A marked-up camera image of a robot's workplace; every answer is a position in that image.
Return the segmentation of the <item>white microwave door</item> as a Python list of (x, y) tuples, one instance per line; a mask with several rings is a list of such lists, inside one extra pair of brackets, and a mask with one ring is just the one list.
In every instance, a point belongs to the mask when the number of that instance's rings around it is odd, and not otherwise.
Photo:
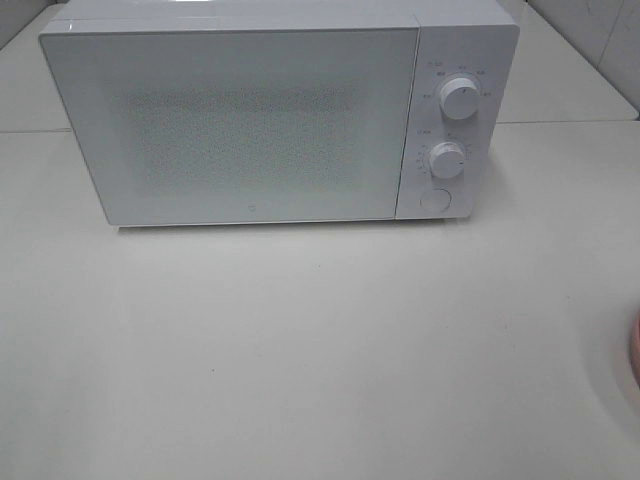
[(414, 29), (41, 37), (107, 221), (390, 219)]

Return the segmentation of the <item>lower white timer knob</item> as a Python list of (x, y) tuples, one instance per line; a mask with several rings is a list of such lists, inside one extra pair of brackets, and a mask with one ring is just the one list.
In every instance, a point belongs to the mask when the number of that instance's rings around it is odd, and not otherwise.
[(444, 180), (461, 174), (465, 160), (465, 151), (455, 142), (439, 143), (430, 150), (428, 157), (431, 174)]

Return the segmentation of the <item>round white door button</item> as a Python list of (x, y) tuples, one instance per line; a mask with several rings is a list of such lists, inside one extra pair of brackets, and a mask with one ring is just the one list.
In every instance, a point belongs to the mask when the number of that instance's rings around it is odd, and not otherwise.
[(452, 195), (451, 193), (442, 188), (426, 190), (421, 198), (420, 205), (431, 214), (442, 214), (451, 205)]

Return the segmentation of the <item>pink plate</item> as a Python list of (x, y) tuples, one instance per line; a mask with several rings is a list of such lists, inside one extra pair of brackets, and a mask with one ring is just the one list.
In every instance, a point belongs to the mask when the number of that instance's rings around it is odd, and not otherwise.
[(640, 339), (639, 339), (639, 311), (636, 311), (629, 326), (628, 336), (629, 366), (636, 385), (640, 384)]

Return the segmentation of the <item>upper white power knob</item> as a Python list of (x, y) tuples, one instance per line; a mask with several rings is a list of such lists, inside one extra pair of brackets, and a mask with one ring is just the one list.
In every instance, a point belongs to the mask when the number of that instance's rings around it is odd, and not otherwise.
[(438, 101), (444, 116), (465, 120), (479, 109), (481, 87), (470, 75), (458, 74), (446, 78), (438, 89)]

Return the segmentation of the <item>white microwave oven body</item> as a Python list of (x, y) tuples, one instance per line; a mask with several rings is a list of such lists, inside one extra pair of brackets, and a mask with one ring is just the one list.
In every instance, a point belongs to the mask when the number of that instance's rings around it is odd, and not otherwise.
[[(480, 190), (520, 34), (495, 1), (71, 1), (39, 43), (46, 34), (392, 29), (418, 33), (396, 210), (390, 219), (349, 221), (465, 218)], [(473, 76), (481, 96), (478, 111), (456, 121), (442, 113), (438, 89), (458, 74)], [(458, 143), (466, 154), (462, 173), (448, 180), (434, 177), (428, 161), (442, 142)], [(439, 215), (420, 205), (422, 194), (436, 188), (452, 195)]]

